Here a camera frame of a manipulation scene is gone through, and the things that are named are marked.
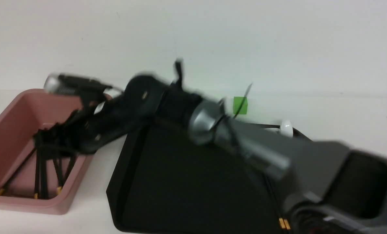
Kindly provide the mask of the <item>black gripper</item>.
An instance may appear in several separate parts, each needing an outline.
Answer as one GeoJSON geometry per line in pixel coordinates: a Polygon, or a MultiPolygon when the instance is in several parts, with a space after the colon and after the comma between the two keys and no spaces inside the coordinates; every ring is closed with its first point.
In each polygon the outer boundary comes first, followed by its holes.
{"type": "Polygon", "coordinates": [[[33,145],[37,149],[54,150],[68,156],[92,154],[149,121],[169,86],[153,75],[137,75],[129,81],[122,94],[104,102],[104,92],[115,89],[114,86],[93,77],[51,73],[44,83],[45,92],[79,97],[85,108],[101,102],[104,105],[89,117],[83,112],[72,112],[63,122],[38,129],[32,136],[33,145]],[[75,127],[76,146],[72,142],[75,127]]]}

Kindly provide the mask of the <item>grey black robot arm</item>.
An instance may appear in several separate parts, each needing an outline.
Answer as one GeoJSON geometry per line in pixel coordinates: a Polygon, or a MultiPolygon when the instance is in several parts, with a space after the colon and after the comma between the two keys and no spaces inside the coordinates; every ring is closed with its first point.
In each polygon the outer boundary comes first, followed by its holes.
{"type": "Polygon", "coordinates": [[[44,90],[79,97],[83,108],[43,130],[36,144],[70,154],[93,154],[138,128],[159,122],[181,129],[197,145],[215,145],[238,158],[255,178],[262,172],[279,183],[277,203],[296,233],[387,234],[387,158],[341,142],[309,141],[253,129],[230,116],[225,101],[183,89],[183,60],[177,80],[153,74],[130,79],[120,95],[92,77],[49,74],[44,90]]]}

